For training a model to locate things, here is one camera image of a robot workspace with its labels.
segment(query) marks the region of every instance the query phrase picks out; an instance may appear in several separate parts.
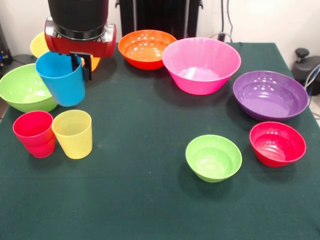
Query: green cloth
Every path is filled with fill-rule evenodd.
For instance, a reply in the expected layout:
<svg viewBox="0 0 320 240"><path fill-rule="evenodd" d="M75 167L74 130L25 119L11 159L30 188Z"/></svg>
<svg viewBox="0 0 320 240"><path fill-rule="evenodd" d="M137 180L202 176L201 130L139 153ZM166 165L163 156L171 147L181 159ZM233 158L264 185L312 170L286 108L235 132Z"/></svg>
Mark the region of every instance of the green cloth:
<svg viewBox="0 0 320 240"><path fill-rule="evenodd" d="M258 122L232 85L248 71L291 73L273 43L232 46L241 68L206 96L180 90L165 68L134 68L117 50L102 59L75 107L92 117L93 149L81 160L59 144L33 158L12 131L22 113L10 107L0 124L0 239L319 240L320 128L309 109L287 121L305 138L305 156L262 165L249 142ZM187 144L205 134L230 139L243 156L221 183L203 182L186 162Z"/></svg>

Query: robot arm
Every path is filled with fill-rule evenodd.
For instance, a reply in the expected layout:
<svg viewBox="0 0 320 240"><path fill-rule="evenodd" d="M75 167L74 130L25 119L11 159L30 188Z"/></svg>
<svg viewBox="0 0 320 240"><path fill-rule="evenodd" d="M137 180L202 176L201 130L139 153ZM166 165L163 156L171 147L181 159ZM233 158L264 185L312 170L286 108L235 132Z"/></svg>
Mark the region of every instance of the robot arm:
<svg viewBox="0 0 320 240"><path fill-rule="evenodd" d="M45 22L45 40L50 51L84 59L84 79L91 80L91 56L111 57L117 29L108 23L109 0L48 0L50 14Z"/></svg>

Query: blue cup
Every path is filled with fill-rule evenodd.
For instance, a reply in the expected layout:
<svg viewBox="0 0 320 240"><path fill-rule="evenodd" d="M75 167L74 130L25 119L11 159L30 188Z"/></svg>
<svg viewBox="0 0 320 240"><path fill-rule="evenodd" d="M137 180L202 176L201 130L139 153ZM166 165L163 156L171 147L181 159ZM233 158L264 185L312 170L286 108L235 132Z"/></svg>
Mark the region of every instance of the blue cup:
<svg viewBox="0 0 320 240"><path fill-rule="evenodd" d="M78 57L78 63L78 68L73 71L70 56L51 51L40 56L35 62L37 73L55 101L61 106L71 107L85 98L85 82L80 57Z"/></svg>

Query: small green bowl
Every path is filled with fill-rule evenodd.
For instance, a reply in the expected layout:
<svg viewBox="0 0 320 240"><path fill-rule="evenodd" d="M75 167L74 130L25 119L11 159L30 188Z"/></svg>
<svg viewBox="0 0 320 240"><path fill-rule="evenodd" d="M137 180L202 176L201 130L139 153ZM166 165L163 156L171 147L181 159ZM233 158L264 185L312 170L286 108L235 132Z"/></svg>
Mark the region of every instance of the small green bowl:
<svg viewBox="0 0 320 240"><path fill-rule="evenodd" d="M185 150L186 161L203 181L217 183L234 175L241 167L239 148L218 135L203 135L193 139Z"/></svg>
<svg viewBox="0 0 320 240"><path fill-rule="evenodd" d="M24 113L50 112L57 106L34 63L17 67L4 75L0 80L0 97Z"/></svg>

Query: red bowl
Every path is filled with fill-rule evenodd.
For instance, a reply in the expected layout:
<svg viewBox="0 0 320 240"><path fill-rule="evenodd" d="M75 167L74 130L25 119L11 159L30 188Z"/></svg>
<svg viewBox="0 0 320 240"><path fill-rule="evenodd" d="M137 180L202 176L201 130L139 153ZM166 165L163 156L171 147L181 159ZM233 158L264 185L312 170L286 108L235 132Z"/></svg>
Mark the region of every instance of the red bowl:
<svg viewBox="0 0 320 240"><path fill-rule="evenodd" d="M176 41L169 33L158 30L133 31L121 38L118 49L133 66L142 70L162 68L165 48Z"/></svg>
<svg viewBox="0 0 320 240"><path fill-rule="evenodd" d="M257 158L268 167L292 164L306 153L306 142L294 128L274 121L255 125L250 142Z"/></svg>

